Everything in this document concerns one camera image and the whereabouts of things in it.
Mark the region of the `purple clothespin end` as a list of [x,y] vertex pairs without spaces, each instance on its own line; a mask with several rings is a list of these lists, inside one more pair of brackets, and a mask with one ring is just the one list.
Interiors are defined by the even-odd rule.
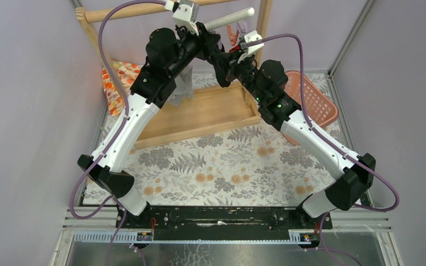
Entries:
[[236,29],[239,35],[245,35],[248,33],[248,26],[246,21],[236,22]]

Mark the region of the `white plastic clip hanger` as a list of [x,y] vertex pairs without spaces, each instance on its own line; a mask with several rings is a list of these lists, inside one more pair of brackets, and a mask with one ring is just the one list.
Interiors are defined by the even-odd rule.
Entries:
[[241,20],[244,20],[246,18],[252,17],[255,14],[255,10],[252,7],[240,10],[238,12],[228,14],[224,17],[218,18],[216,20],[204,23],[205,29],[208,30],[214,30],[232,23],[239,22]]

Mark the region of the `pink plastic laundry basket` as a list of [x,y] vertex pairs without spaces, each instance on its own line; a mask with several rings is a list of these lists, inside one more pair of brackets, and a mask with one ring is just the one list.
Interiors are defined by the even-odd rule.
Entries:
[[[301,100],[301,74],[299,71],[287,71],[288,82],[285,85],[285,93],[294,101],[302,105]],[[334,102],[324,93],[318,81],[314,82],[306,75],[303,76],[305,92],[305,106],[311,120],[318,123],[323,129],[334,123],[339,116],[339,111]]]

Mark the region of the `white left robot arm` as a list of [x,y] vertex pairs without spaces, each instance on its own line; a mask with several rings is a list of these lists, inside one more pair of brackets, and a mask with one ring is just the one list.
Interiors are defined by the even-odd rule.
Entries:
[[129,221],[145,227],[150,220],[148,203],[134,187],[135,179],[123,169],[129,150],[148,122],[161,110],[178,87],[175,79],[195,58],[213,63],[224,52],[220,35],[198,24],[198,34],[184,27],[153,31],[146,45],[146,61],[129,93],[125,107],[104,142],[91,155],[81,155],[78,166],[117,204],[129,212]]

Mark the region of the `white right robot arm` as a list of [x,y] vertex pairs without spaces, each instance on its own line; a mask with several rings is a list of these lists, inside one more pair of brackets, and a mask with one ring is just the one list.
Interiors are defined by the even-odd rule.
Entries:
[[221,86],[237,79],[257,101],[262,119],[298,141],[334,178],[331,185],[299,205],[296,213],[299,226],[310,228],[319,216],[333,209],[349,210],[371,187],[375,158],[370,154],[360,156],[346,148],[305,115],[304,104],[285,92],[288,76],[281,62],[267,60],[257,68],[254,57],[241,59],[238,52],[218,52],[209,62]]

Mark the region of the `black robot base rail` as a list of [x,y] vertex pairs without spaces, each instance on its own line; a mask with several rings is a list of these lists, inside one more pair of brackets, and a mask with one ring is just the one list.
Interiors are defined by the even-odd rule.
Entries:
[[147,206],[139,216],[117,209],[115,224],[146,229],[156,241],[285,241],[290,231],[316,235],[329,217],[309,218],[293,207]]

